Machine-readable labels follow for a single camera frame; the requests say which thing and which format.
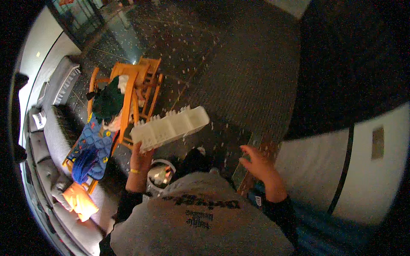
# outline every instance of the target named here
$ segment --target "blue cloth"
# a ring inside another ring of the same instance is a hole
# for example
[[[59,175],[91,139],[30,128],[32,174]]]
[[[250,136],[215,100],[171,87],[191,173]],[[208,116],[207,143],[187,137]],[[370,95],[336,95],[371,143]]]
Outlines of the blue cloth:
[[[80,156],[75,160],[73,164],[73,171],[71,176],[73,180],[78,184],[82,184],[87,181],[87,174],[93,168],[97,161],[97,149],[93,146],[87,146],[81,150]]]
[[[105,130],[102,132],[101,137],[99,132],[102,125],[98,123],[94,113],[92,113],[88,119],[89,120],[82,130],[76,147],[67,158],[75,164],[75,161],[81,157],[82,152],[87,147],[95,147],[96,160],[94,161],[91,169],[88,171],[88,175],[93,179],[100,180],[104,176],[108,158],[111,156],[112,143],[115,139],[116,133]]]

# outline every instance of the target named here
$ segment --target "white plastic basket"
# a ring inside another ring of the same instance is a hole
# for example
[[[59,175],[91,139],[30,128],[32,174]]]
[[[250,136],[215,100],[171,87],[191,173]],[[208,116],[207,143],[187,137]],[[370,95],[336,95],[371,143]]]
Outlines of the white plastic basket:
[[[194,134],[207,124],[209,116],[202,106],[194,109],[186,106],[178,113],[175,110],[167,112],[164,118],[156,115],[148,123],[139,121],[130,134],[133,143],[142,141],[140,152],[146,152]]]

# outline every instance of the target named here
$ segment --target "hand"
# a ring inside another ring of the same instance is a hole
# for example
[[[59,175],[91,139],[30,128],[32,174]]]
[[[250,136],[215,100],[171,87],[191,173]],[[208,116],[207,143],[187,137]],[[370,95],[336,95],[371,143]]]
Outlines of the hand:
[[[283,181],[276,171],[273,163],[252,146],[243,145],[241,150],[250,156],[251,162],[240,158],[239,162],[265,184],[266,199],[273,203],[279,203],[286,199],[287,193]]]
[[[139,170],[141,173],[148,173],[153,159],[154,150],[141,154],[139,153],[141,144],[142,142],[140,141],[132,147],[130,168]]]

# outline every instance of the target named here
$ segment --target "person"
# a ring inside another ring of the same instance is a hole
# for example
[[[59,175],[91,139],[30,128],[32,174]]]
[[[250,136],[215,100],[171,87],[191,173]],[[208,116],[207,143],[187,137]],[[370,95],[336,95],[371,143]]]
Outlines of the person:
[[[192,149],[164,192],[143,202],[153,151],[134,145],[130,174],[113,231],[100,255],[288,255],[297,246],[296,218],[283,181],[255,147],[240,163],[265,184],[264,212],[256,209]]]

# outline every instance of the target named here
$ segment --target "tile floor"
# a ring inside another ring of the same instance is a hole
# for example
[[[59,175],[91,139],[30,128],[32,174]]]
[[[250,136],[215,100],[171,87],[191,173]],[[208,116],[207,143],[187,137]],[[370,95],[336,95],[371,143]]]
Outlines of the tile floor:
[[[155,158],[182,159],[193,146],[203,146],[207,152],[222,147],[226,152],[223,175],[230,178],[241,156],[240,145],[263,133],[270,135],[268,140],[281,140],[298,72],[298,24],[290,15],[245,1],[228,6],[205,6],[204,1],[161,1],[155,6],[148,1],[123,8],[110,5],[103,11],[104,17],[115,15],[92,43],[84,45],[82,75],[67,103],[82,123],[87,120],[85,94],[94,66],[100,68],[99,76],[109,77],[117,61],[133,63],[144,56],[162,59],[159,72],[164,82],[154,114],[164,116],[190,104],[204,105],[211,118],[200,132],[159,148]],[[270,43],[275,51],[267,50]],[[265,72],[264,83],[258,82],[261,72],[255,72],[254,66]],[[120,145],[112,158],[124,174],[129,172],[129,157],[130,151]]]

